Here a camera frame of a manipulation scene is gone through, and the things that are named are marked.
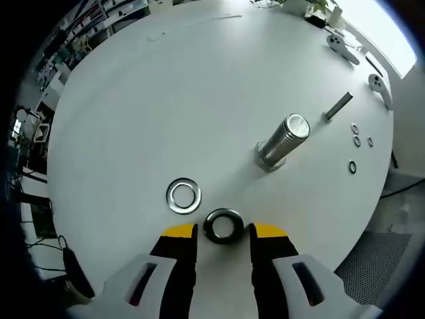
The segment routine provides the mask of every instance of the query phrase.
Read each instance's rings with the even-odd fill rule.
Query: black rubber ring
[[[233,223],[233,232],[227,237],[218,236],[213,229],[214,222],[219,217],[227,217]],[[205,236],[213,243],[226,245],[239,239],[244,233],[244,221],[242,217],[234,210],[229,208],[219,208],[210,213],[204,222]]]

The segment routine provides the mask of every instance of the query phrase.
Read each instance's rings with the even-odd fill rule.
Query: metal rod
[[[344,96],[329,111],[323,113],[323,117],[325,118],[325,120],[330,121],[330,119],[332,119],[332,117],[334,117],[334,115],[338,113],[340,109],[344,107],[344,105],[350,102],[352,98],[353,95],[351,94],[351,92],[348,91],[347,93],[345,93]]]

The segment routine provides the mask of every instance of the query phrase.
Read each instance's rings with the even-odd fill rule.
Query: threaded bolt
[[[278,169],[285,163],[285,157],[310,135],[308,121],[298,115],[290,114],[278,126],[267,142],[256,147],[256,159],[265,171]]]

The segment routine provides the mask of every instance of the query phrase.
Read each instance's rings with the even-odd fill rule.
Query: wall
[[[347,25],[347,30],[388,72],[394,110],[392,148],[399,168],[405,173],[425,177],[425,72],[420,61],[401,79],[383,53],[364,34],[351,25]]]

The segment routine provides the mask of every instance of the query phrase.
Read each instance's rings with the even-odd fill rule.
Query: desk
[[[166,228],[202,225],[219,207],[278,225],[332,270],[341,263],[379,200],[393,119],[368,87],[373,68],[343,60],[327,35],[280,10],[205,0],[133,23],[74,69],[52,124],[48,186],[56,230],[96,294]],[[348,90],[354,99],[324,124]],[[254,146],[291,112],[311,135],[266,175]],[[193,214],[166,204],[178,177],[202,189]],[[191,318],[255,318],[248,241],[218,246],[200,230]]]

